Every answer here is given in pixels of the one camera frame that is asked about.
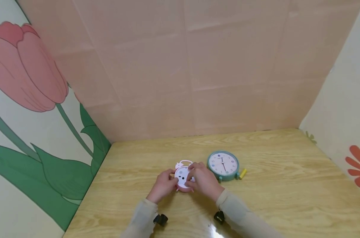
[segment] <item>green stem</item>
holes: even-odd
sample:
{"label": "green stem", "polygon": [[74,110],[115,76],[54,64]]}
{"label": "green stem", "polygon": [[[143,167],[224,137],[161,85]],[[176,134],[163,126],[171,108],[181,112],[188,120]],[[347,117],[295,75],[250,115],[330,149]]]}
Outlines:
{"label": "green stem", "polygon": [[22,13],[24,14],[26,20],[27,20],[28,23],[30,24],[30,20],[29,20],[29,18],[27,17],[27,15],[25,14],[24,10],[22,9],[20,3],[19,3],[17,0],[15,0],[15,2],[17,3],[17,5],[19,5],[20,10],[22,11]]}
{"label": "green stem", "polygon": [[10,140],[12,143],[17,146],[22,152],[24,152],[29,157],[33,158],[34,160],[37,160],[41,162],[40,157],[37,155],[37,153],[32,150],[27,144],[24,143],[23,140],[18,137],[14,131],[12,131],[11,128],[2,120],[0,117],[0,131]]}
{"label": "green stem", "polygon": [[62,106],[59,103],[56,103],[56,106],[58,110],[60,111],[60,114],[63,118],[63,120],[66,122],[67,126],[73,133],[73,135],[77,138],[78,142],[82,145],[82,147],[89,153],[91,157],[93,157],[93,152],[90,150],[90,148],[86,145],[84,140],[82,140],[82,137],[78,134],[77,130],[74,128],[73,124],[71,123],[69,117],[66,115],[65,111],[63,110]]}

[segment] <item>wood grain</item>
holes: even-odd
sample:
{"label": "wood grain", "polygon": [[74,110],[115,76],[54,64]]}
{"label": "wood grain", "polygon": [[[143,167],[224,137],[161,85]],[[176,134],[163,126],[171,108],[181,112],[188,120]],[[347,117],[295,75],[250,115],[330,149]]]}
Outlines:
{"label": "wood grain", "polygon": [[[223,186],[286,237],[360,237],[360,190],[297,129],[114,143],[64,237],[119,237],[158,173],[215,150],[248,170]],[[167,226],[151,237],[238,237],[216,211],[198,193],[173,193],[159,204]]]}

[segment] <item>pink alarm clock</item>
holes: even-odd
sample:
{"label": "pink alarm clock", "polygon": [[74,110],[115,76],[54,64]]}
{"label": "pink alarm clock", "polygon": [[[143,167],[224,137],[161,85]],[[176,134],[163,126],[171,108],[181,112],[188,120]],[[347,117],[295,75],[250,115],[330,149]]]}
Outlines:
{"label": "pink alarm clock", "polygon": [[177,191],[182,191],[182,192],[190,192],[190,191],[193,191],[192,188],[188,187],[185,185],[185,182],[187,181],[187,177],[188,177],[188,174],[189,174],[189,170],[188,170],[188,166],[190,166],[193,162],[190,161],[190,160],[182,160],[180,161],[179,163],[176,163],[176,166],[175,166],[175,178],[178,178],[179,181],[177,183]]}

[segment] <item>beige sleeve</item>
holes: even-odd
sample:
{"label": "beige sleeve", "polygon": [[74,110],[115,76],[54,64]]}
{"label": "beige sleeve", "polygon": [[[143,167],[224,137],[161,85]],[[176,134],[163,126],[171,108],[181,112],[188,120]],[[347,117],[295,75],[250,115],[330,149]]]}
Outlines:
{"label": "beige sleeve", "polygon": [[130,225],[120,238],[148,238],[155,227],[154,219],[158,215],[158,206],[144,199],[135,209]]}
{"label": "beige sleeve", "polygon": [[225,221],[238,234],[248,238],[282,238],[274,228],[252,213],[237,196],[224,190],[216,205],[223,211]]}

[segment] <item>tulip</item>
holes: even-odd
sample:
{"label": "tulip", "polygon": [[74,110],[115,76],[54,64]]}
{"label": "tulip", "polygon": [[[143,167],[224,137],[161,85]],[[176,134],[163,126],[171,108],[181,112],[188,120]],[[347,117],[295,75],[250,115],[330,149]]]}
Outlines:
{"label": "tulip", "polygon": [[0,90],[35,112],[54,109],[69,92],[67,81],[29,24],[0,25]]}

